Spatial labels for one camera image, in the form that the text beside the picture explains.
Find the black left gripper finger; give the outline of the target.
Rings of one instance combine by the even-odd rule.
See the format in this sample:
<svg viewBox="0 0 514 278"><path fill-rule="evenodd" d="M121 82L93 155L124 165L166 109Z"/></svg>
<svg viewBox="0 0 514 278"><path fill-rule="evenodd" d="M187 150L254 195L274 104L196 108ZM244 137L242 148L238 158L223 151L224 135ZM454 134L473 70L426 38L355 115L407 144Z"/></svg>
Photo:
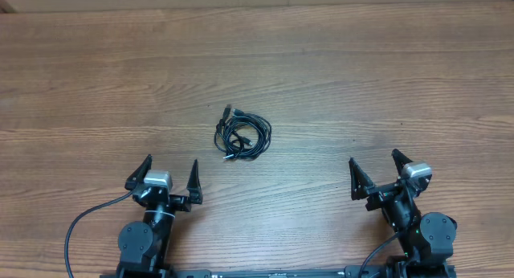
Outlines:
<svg viewBox="0 0 514 278"><path fill-rule="evenodd" d="M144 181L145 175L151 169L153 157L149 154L145 160L129 175L125 181L124 188L126 190L134 190L138 184Z"/></svg>
<svg viewBox="0 0 514 278"><path fill-rule="evenodd" d="M199 180L199 171L198 171L198 160L194 160L194 164L192 166L189 181L187 183L186 189L189 191L189 200L192 204L203 204L203 194L202 188Z"/></svg>

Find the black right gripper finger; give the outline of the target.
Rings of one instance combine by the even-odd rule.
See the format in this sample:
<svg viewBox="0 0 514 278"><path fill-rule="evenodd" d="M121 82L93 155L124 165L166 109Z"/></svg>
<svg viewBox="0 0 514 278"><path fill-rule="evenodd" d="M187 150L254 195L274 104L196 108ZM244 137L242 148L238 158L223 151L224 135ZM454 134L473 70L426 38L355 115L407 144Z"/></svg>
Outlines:
<svg viewBox="0 0 514 278"><path fill-rule="evenodd" d="M407 173L408 165L412 162L404 153L399 149L394 149L391 153L394 160L397 172L399 176L408 176Z"/></svg>
<svg viewBox="0 0 514 278"><path fill-rule="evenodd" d="M370 192L376 187L375 183L357 164L353 157L349 159L349 171L351 177L351 199L360 200L367 198Z"/></svg>

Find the black USB cable metallic plugs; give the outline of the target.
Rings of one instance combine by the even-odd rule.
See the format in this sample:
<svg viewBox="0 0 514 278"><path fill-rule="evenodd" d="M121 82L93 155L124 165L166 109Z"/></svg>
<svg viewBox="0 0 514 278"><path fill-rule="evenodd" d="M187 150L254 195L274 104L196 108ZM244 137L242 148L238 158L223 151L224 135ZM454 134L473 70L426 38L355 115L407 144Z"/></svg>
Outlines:
<svg viewBox="0 0 514 278"><path fill-rule="evenodd" d="M256 134L257 134L257 140L252 141L252 142L253 142L253 149L256 152L254 159L256 159L260 154L266 152L271 144L271 133L272 133L271 124L266 119L264 119L263 117L261 117L259 115L252 114L252 113L246 113L246 112L236 109L236 108L232 108L232 114L236 115L236 116L245 115L255 125L254 130L256 131Z"/></svg>

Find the black USB cable matte plugs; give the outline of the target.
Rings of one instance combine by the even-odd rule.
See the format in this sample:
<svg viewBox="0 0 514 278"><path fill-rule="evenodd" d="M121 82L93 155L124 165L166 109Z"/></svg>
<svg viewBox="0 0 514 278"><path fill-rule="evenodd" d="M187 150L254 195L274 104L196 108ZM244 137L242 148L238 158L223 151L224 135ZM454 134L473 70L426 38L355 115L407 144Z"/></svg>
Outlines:
<svg viewBox="0 0 514 278"><path fill-rule="evenodd" d="M216 124L214 145L225 153L225 159L254 159L256 152L253 142L238 133L243 127L255 129L255 125L245 115L232 114L232 107L228 104L222 113L222 118Z"/></svg>

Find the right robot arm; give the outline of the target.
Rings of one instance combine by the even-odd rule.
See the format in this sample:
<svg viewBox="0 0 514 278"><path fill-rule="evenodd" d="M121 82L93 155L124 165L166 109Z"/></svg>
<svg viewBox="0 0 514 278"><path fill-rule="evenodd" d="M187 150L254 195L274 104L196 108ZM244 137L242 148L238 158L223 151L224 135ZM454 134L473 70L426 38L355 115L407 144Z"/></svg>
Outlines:
<svg viewBox="0 0 514 278"><path fill-rule="evenodd" d="M412 161L400 150L391 153L398 176L395 182L379 186L349 159L351 199L366 201L368 211L380 210L394 234L375 248L360 266L347 266L345 275L356 270L357 277L455 277L453 256L457 222L440 212L422 214L417 198L430 184L432 168L424 161ZM383 265L371 265L371 259L397 240L401 256L390 256Z"/></svg>

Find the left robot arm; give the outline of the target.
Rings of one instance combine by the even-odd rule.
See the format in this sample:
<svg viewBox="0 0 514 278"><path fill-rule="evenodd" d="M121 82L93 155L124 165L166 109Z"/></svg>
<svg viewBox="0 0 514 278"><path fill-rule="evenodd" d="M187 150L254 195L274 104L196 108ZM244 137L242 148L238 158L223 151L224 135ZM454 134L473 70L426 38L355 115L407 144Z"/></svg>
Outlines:
<svg viewBox="0 0 514 278"><path fill-rule="evenodd" d="M165 258L176 213L190 212L194 204L203 203L197 161L186 185L187 195L172 194L170 172L154 170L152 161L153 157L147 156L124 185L145 213L141 221L126 224L118 235L117 277L175 277L177 274Z"/></svg>

